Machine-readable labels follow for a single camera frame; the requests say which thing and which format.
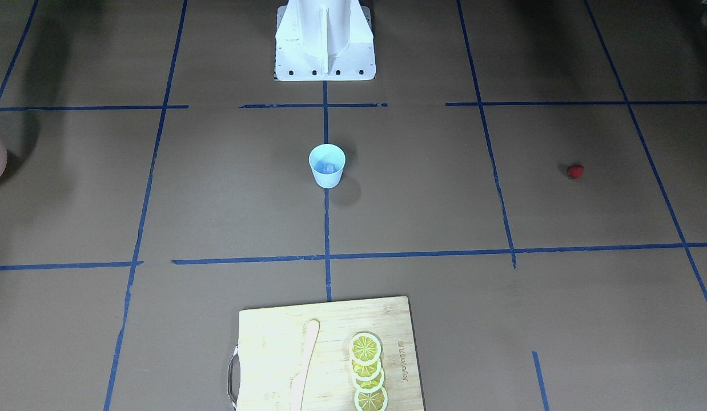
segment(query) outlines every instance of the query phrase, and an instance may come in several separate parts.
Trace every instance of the small red fruit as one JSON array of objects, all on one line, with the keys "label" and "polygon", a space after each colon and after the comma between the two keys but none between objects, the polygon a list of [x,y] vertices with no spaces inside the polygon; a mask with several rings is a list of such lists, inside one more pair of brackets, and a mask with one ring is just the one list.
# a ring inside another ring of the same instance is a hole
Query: small red fruit
[{"label": "small red fruit", "polygon": [[584,167],[580,166],[579,164],[575,164],[574,166],[569,166],[567,169],[567,174],[569,174],[570,179],[578,179],[581,177],[581,175],[584,172]]}]

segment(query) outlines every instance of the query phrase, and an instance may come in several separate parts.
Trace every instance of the gray surface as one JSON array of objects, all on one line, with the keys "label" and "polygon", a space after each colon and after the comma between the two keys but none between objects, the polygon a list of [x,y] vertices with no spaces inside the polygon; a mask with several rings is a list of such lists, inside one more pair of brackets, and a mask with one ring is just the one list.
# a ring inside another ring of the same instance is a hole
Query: gray surface
[{"label": "gray surface", "polygon": [[[377,78],[328,101],[388,106],[327,110],[348,155],[327,220],[324,110],[239,108],[324,101],[271,81],[281,3],[189,2],[169,102],[190,108],[162,117],[149,192],[160,110],[0,112],[0,411],[229,409],[239,310],[325,301],[327,245],[334,300],[410,297],[427,409],[543,409],[533,351],[551,409],[707,409],[707,247],[697,272],[677,245],[543,248],[680,242],[627,107],[485,107],[513,245],[536,248],[513,269],[479,108],[445,106],[476,100],[457,3],[375,2]],[[707,99],[674,3],[590,2],[631,99]],[[181,4],[40,2],[0,107],[162,104]],[[0,0],[0,88],[30,8]],[[622,98],[583,2],[463,11],[484,101]],[[633,110],[707,241],[707,105]],[[401,254],[356,254],[381,252]]]}]

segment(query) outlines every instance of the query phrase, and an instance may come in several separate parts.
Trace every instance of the lemon slice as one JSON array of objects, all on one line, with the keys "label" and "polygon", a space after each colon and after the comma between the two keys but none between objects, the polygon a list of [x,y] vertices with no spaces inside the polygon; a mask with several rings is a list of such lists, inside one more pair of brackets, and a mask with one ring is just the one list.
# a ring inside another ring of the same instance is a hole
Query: lemon slice
[{"label": "lemon slice", "polygon": [[381,369],[379,374],[375,374],[374,378],[368,381],[362,381],[354,377],[353,385],[356,390],[366,394],[379,390],[384,385],[384,369]]},{"label": "lemon slice", "polygon": [[348,349],[354,361],[368,366],[381,356],[381,341],[372,333],[358,333],[351,339]]},{"label": "lemon slice", "polygon": [[381,371],[381,361],[377,361],[374,364],[369,364],[367,366],[362,366],[356,361],[351,361],[351,368],[353,372],[356,373],[356,379],[360,381],[371,381],[376,378],[377,374]]},{"label": "lemon slice", "polygon": [[353,405],[356,405],[358,411],[384,411],[388,403],[389,398],[384,387],[372,393],[357,390],[353,396]]}]

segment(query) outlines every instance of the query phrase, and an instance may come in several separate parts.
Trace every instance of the light blue plastic cup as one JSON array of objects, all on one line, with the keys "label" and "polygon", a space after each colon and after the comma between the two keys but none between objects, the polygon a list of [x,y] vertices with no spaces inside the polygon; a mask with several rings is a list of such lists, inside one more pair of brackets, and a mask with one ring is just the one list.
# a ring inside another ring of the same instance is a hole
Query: light blue plastic cup
[{"label": "light blue plastic cup", "polygon": [[322,144],[310,151],[308,163],[315,182],[324,189],[332,189],[341,181],[346,155],[338,146]]}]

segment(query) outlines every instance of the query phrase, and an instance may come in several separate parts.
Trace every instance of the white mounting plate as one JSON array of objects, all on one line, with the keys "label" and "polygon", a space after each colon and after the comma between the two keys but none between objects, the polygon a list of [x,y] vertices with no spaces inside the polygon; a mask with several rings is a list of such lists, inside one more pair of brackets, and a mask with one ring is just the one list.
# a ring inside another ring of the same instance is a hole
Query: white mounting plate
[{"label": "white mounting plate", "polygon": [[[278,7],[276,30],[280,28],[280,23],[283,21],[287,8],[286,5]],[[370,8],[361,6],[361,10],[364,13],[369,29],[372,29]],[[275,73],[275,80],[278,81],[372,80],[376,75],[376,62],[372,45],[349,44],[345,53],[333,58],[332,66],[328,73],[325,73],[322,67],[315,70],[315,74],[313,74],[313,70],[306,70],[306,72],[295,70],[295,68],[289,70],[291,67],[283,67],[283,64],[278,62],[296,61],[296,65],[299,67],[317,67],[319,63],[317,58],[307,55],[301,50],[297,50],[293,55],[291,55],[291,52],[283,55],[283,52],[285,50],[275,47],[275,67],[273,72]]]}]

